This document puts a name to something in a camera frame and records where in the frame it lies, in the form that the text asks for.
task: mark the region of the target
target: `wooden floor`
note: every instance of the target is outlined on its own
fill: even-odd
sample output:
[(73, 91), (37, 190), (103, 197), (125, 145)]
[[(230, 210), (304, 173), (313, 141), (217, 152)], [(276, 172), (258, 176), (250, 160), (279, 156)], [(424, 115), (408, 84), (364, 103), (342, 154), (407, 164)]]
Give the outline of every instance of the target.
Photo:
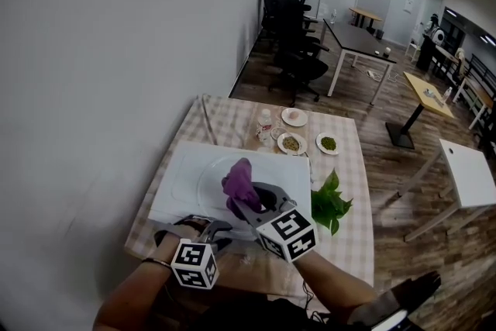
[[(320, 37), (317, 28), (315, 36)], [(394, 147), (384, 126), (385, 122), (405, 122), (418, 105), (407, 86), (403, 71), (408, 71), (436, 85), (444, 92), (446, 85), (432, 75), (424, 75), (408, 58), (405, 50), (393, 48), (391, 58), (398, 64), (375, 106), (370, 101), (377, 83), (364, 73), (371, 69), (384, 73), (384, 66), (359, 59), (358, 68), (351, 68), (345, 59), (334, 94), (326, 96), (337, 65), (339, 46), (327, 31), (325, 45), (329, 53), (321, 56), (329, 71), (311, 86), (321, 94), (318, 103), (313, 95), (301, 93), (296, 106), (314, 112), (329, 113), (355, 119), (367, 169), (374, 217), (375, 288), (387, 290), (407, 278), (416, 278), (429, 271), (438, 271), (443, 280), (436, 295), (429, 299), (411, 319), (426, 330), (472, 330), (481, 315), (496, 306), (496, 209), (452, 236), (446, 230), (470, 211), (459, 211), (441, 226), (418, 239), (405, 243), (403, 236), (447, 209), (451, 197), (439, 198), (447, 184), (447, 173), (440, 160), (424, 181), (403, 198), (391, 199), (398, 187), (407, 181), (431, 156), (438, 138), (467, 147), (476, 147), (474, 132), (468, 130), (474, 118), (460, 101), (451, 105), (456, 119), (445, 119), (429, 111), (419, 116), (411, 128), (415, 150)], [(268, 85), (277, 80), (279, 69), (272, 62), (274, 55), (267, 41), (254, 47), (232, 97), (275, 105), (289, 105), (289, 91)]]

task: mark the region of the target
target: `white table leg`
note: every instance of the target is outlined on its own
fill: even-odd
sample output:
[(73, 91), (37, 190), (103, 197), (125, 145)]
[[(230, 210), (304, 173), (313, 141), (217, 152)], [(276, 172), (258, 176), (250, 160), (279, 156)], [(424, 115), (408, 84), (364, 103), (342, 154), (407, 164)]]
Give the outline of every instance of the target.
[(415, 174), (410, 180), (404, 184), (401, 188), (398, 190), (398, 196), (404, 195), (407, 191), (413, 188), (413, 186), (419, 182), (420, 178), (424, 176), (424, 174), (429, 170), (430, 167), (438, 160), (439, 156), (441, 155), (441, 148), (438, 147), (436, 149), (436, 152), (432, 155), (430, 159), (428, 159), (422, 168), (417, 171), (417, 174)]
[(459, 208), (458, 207), (458, 203), (457, 202), (454, 202), (450, 207), (448, 207), (448, 209), (444, 210), (437, 217), (435, 217), (435, 218), (431, 219), (430, 221), (428, 221), (424, 226), (420, 226), (417, 230), (415, 230), (412, 233), (409, 233), (408, 235), (406, 235), (405, 236), (405, 241), (408, 242), (410, 240), (413, 240), (416, 237), (419, 237), (421, 234), (427, 232), (429, 229), (432, 229), (438, 223), (441, 223), (446, 218), (448, 218), (451, 214), (453, 214), (458, 208)]
[[(320, 44), (324, 45), (324, 39), (326, 37), (327, 25), (326, 25), (325, 21), (323, 21), (322, 23), (324, 24), (324, 26), (322, 27), (322, 33), (320, 34)], [(321, 53), (321, 50), (319, 50), (319, 55), (317, 55), (318, 59), (320, 59), (320, 53)]]
[(481, 116), (482, 116), (482, 114), (484, 113), (485, 110), (486, 110), (486, 105), (483, 104), (482, 105), (482, 108), (480, 108), (479, 113), (477, 114), (477, 116), (475, 116), (474, 121), (472, 122), (472, 124), (470, 124), (470, 126), (468, 127), (468, 129), (472, 129), (472, 127), (475, 126), (475, 123), (477, 123), (477, 120), (479, 120), (481, 118)]
[(377, 90), (375, 91), (374, 97), (372, 98), (371, 105), (375, 105), (375, 101), (377, 100), (377, 97), (381, 93), (382, 87), (386, 83), (386, 80), (389, 78), (389, 74), (391, 73), (391, 69), (393, 69), (393, 64), (387, 64), (387, 69), (382, 75), (381, 82), (379, 83), (379, 87), (377, 87)]
[(475, 210), (472, 212), (468, 217), (466, 217), (462, 222), (457, 223), (453, 228), (448, 230), (446, 232), (447, 235), (452, 235), (455, 232), (458, 232), (460, 229), (462, 229), (467, 223), (472, 222), (474, 219), (476, 219), (480, 214), (482, 214), (484, 211), (489, 209), (488, 207), (480, 207), (479, 209)]
[(449, 181), (449, 185), (446, 186), (440, 193), (439, 197), (440, 198), (445, 198), (448, 193), (450, 193), (453, 190), (453, 182)]
[(458, 97), (460, 97), (460, 94), (463, 90), (463, 86), (465, 85), (466, 80), (467, 80), (467, 78), (464, 78), (462, 81), (462, 84), (460, 84), (460, 87), (458, 88), (458, 91), (456, 92), (455, 97), (453, 98), (453, 104), (455, 104), (456, 101), (458, 101)]
[(327, 96), (330, 97), (332, 92), (334, 91), (334, 87), (336, 86), (336, 82), (338, 81), (338, 76), (341, 71), (341, 67), (343, 65), (344, 56), (346, 55), (345, 50), (341, 50), (341, 55), (339, 56), (338, 66), (336, 67), (336, 71), (334, 72), (334, 77), (332, 78), (331, 88), (327, 93)]

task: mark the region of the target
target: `white tray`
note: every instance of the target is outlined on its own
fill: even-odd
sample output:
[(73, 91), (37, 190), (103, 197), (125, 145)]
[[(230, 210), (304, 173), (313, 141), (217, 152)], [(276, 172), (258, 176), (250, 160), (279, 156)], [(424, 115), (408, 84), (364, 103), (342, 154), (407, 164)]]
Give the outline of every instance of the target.
[(186, 215), (206, 215), (229, 222), (225, 236), (252, 240), (244, 221), (227, 208), (221, 180), (235, 162), (246, 157), (252, 180), (282, 187), (306, 212), (311, 211), (310, 169), (307, 157), (261, 153), (206, 143), (181, 141), (172, 154), (148, 215), (157, 222), (176, 222)]

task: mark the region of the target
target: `checkered tablecloth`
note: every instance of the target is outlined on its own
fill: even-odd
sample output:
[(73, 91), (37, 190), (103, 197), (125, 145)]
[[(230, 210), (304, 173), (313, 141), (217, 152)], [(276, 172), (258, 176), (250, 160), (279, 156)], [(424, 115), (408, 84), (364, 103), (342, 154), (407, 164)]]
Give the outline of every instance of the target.
[[(282, 107), (268, 105), (278, 115)], [(180, 140), (212, 143), (224, 147), (244, 148), (251, 140), (249, 134), (257, 122), (259, 104), (230, 98), (203, 95), (196, 98), (169, 150), (165, 154), (155, 177), (139, 208), (126, 249), (137, 257), (151, 255), (155, 246), (154, 222), (148, 212), (157, 193), (174, 148)], [(339, 190), (345, 200), (353, 198), (353, 206), (340, 220), (339, 232), (319, 226), (320, 244), (316, 249), (324, 258), (352, 275), (374, 283), (374, 235), (372, 212), (357, 128), (352, 119), (322, 113), (307, 112), (308, 123), (301, 131), (308, 138), (313, 184), (318, 190), (327, 176), (336, 169)], [(315, 145), (315, 138), (322, 132), (331, 133), (338, 143), (338, 156), (323, 154)], [(226, 253), (219, 260), (218, 284), (225, 287), (288, 297), (304, 297), (302, 279), (294, 266), (261, 249), (252, 248), (243, 253)]]

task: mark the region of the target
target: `purple cloth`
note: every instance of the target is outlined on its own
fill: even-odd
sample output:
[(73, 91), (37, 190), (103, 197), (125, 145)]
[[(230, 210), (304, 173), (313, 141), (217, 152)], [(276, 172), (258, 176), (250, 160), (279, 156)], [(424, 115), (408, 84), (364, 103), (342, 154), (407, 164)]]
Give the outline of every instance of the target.
[(223, 191), (229, 196), (227, 208), (239, 219), (245, 220), (243, 213), (234, 203), (233, 198), (245, 202), (254, 212), (261, 212), (262, 205), (251, 183), (251, 163), (245, 157), (231, 167), (231, 171), (222, 179)]

